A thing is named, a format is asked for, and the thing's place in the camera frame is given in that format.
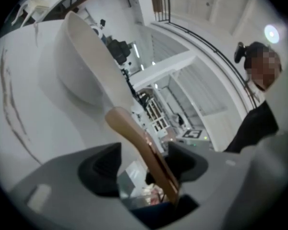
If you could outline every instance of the round light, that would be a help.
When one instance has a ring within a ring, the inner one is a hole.
[[[268,41],[272,44],[277,44],[279,42],[279,34],[277,29],[272,25],[267,25],[264,28],[264,35]]]

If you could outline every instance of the ceiling light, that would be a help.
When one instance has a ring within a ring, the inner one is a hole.
[[[264,28],[264,35],[272,44],[276,44],[279,42],[279,34],[277,29],[272,25],[267,25]]]
[[[134,47],[134,50],[135,50],[136,56],[137,56],[138,58],[140,58],[140,55],[139,55],[139,52],[138,52],[138,48],[136,47],[135,44],[133,44],[133,47]]]

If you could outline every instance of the wooden handle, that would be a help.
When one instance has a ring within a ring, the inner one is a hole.
[[[179,189],[178,181],[151,136],[142,130],[130,113],[122,107],[111,109],[106,114],[106,122],[138,149],[156,184],[163,189],[170,202],[176,204]]]

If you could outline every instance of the chair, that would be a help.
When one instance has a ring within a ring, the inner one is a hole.
[[[34,12],[45,11],[49,8],[47,3],[43,0],[27,0],[18,10],[16,18],[12,22],[12,25],[16,23],[16,21],[18,20],[19,16],[21,15],[22,11],[26,6],[29,8],[29,13],[27,14],[26,18],[24,19],[24,22],[20,27],[23,27],[25,25],[25,23],[29,20],[29,18],[32,16]]]

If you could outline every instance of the person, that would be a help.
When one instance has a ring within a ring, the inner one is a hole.
[[[244,50],[244,69],[249,80],[261,91],[267,91],[282,71],[279,55],[259,42],[252,43]],[[225,152],[240,153],[244,147],[256,145],[262,138],[277,131],[278,125],[273,113],[264,101],[246,115]]]

